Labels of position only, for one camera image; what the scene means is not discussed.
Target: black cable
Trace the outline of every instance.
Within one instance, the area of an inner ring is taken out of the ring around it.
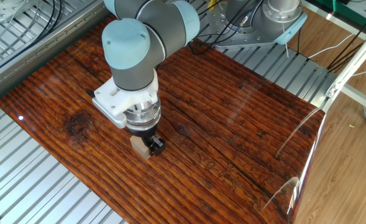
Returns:
[[[228,32],[226,32],[225,34],[221,34],[221,35],[227,35],[231,30],[228,30]],[[204,35],[197,35],[196,37],[206,37],[207,35],[220,35],[220,34],[204,34]]]
[[[231,19],[231,21],[228,22],[228,24],[225,26],[225,28],[221,31],[221,33],[216,37],[216,39],[213,41],[212,44],[209,45],[209,47],[207,49],[205,49],[202,52],[195,52],[194,48],[192,48],[191,43],[188,43],[189,48],[191,49],[192,53],[195,55],[202,55],[205,54],[208,50],[210,50],[215,44],[218,44],[220,42],[218,42],[218,40],[220,39],[220,37],[223,35],[223,33],[226,31],[226,29],[232,24],[232,21],[238,20],[241,16],[248,14],[250,11],[247,11],[246,13],[240,14],[240,12],[246,7],[246,5],[248,5],[250,1],[246,1],[245,4],[238,10],[238,12],[234,15],[234,17]],[[230,39],[234,34],[236,34],[237,30],[230,35],[228,38],[223,39],[222,41],[226,41],[228,39]]]
[[[6,62],[4,62],[1,67],[3,67],[5,64],[11,62],[12,60],[14,60],[16,57],[18,57],[19,55],[23,54],[25,51],[27,51],[28,49],[30,49],[32,46],[34,46],[38,41],[42,40],[44,37],[46,37],[46,35],[49,33],[47,32],[46,33],[46,30],[47,28],[49,27],[49,25],[52,23],[52,19],[54,17],[54,14],[55,14],[55,10],[56,10],[56,6],[55,6],[55,0],[53,0],[53,11],[52,11],[52,15],[50,16],[45,28],[41,31],[41,33],[36,37],[36,39],[31,43],[29,44],[26,48],[24,48],[23,50],[21,50],[21,52],[19,52],[18,54],[15,54],[15,56],[11,57],[10,59],[8,59]],[[60,3],[60,14],[62,13],[62,5]]]
[[[60,22],[60,19],[61,19],[61,14],[63,13],[63,1],[62,0],[59,0],[60,1],[60,10],[58,12],[58,16],[56,18],[56,21],[54,22],[52,28],[50,28],[49,32],[48,33],[51,33],[57,26],[58,22]]]
[[[341,62],[338,65],[333,66],[329,72],[337,72],[340,68],[342,68],[345,64],[349,63],[350,60],[354,57],[355,53],[357,53],[357,51],[353,51],[350,53],[349,57],[347,59],[345,59],[343,62]]]
[[[218,2],[216,2],[216,3],[214,3],[213,5],[211,5],[211,6],[209,6],[207,9],[205,9],[203,12],[200,12],[200,13],[198,13],[198,15],[200,16],[200,15],[202,15],[202,14],[204,14],[205,12],[208,12],[211,8],[213,8],[214,6],[217,6],[220,2],[222,2],[222,1],[224,1],[224,0],[219,0]]]
[[[366,28],[366,23],[362,28],[358,31],[357,35],[347,44],[347,46],[343,49],[342,52],[332,61],[332,63],[327,67],[327,69],[331,69],[333,66],[336,65],[336,60],[349,48],[349,46],[354,42],[354,40],[359,36],[359,34]]]
[[[41,31],[41,33],[38,35],[38,37],[28,46],[31,47],[33,46],[35,43],[37,43],[42,36],[47,32],[47,28],[49,27],[49,25],[52,23],[52,19],[54,17],[54,14],[56,12],[56,0],[53,0],[53,10],[52,10],[52,15],[50,16],[50,19],[47,21],[47,24],[45,26],[45,28],[43,28],[43,30]]]
[[[362,46],[362,44],[359,44],[358,46],[356,46],[354,49],[350,50],[347,54],[345,54],[342,58],[340,58],[339,60],[336,61],[336,63],[332,66],[331,69],[329,69],[329,72],[332,72],[333,70],[335,70],[337,67],[340,67],[342,65],[342,63],[347,63],[353,56],[354,54],[357,52],[357,50]]]
[[[301,27],[299,29],[299,37],[297,40],[297,53],[300,54],[300,36],[301,36]]]

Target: light blue joint cap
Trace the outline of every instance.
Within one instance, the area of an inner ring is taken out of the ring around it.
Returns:
[[[303,26],[304,22],[306,22],[307,14],[302,13],[300,17],[285,30],[284,34],[281,34],[279,37],[277,37],[274,42],[278,44],[286,44],[292,37],[299,31],[299,29]]]
[[[104,4],[106,5],[107,9],[117,17],[115,11],[115,0],[104,0]]]
[[[189,41],[198,35],[199,29],[201,27],[198,13],[195,11],[195,8],[186,1],[175,1],[172,4],[177,7],[183,18],[186,34],[185,45],[187,45]]]
[[[107,63],[120,70],[136,66],[150,49],[150,34],[136,19],[110,22],[103,31],[102,40]]]

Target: wooden block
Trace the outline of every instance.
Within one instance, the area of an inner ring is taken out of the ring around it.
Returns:
[[[135,149],[145,160],[151,158],[150,149],[144,144],[143,140],[137,136],[130,138],[133,149]]]

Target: glossy wooden surface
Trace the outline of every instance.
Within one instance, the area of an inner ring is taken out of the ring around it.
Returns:
[[[144,161],[85,90],[111,77],[101,31],[71,45],[0,107],[129,223],[288,223],[292,177],[301,177],[323,119],[314,106],[217,50],[189,48],[158,71],[168,144]]]

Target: aluminum floor grate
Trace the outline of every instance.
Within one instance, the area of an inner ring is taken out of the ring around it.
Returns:
[[[208,7],[203,0],[192,1],[192,5],[198,12],[203,12]],[[212,34],[207,20],[211,13],[208,11],[201,16],[199,35]],[[216,37],[217,35],[206,35],[199,39],[211,43]],[[294,50],[288,49],[289,57],[285,46],[278,44],[219,50],[297,97],[324,111],[329,109],[332,100],[326,98],[325,93],[337,76]]]
[[[37,2],[39,4],[35,3],[35,6],[17,16],[9,26],[8,23],[0,23],[0,62],[6,60],[21,47],[28,46],[31,40],[35,39],[46,26],[52,14],[53,1],[38,0]],[[93,0],[64,1],[60,22],[67,20],[73,14],[79,12],[89,2],[93,2]]]
[[[124,223],[0,109],[0,223]]]

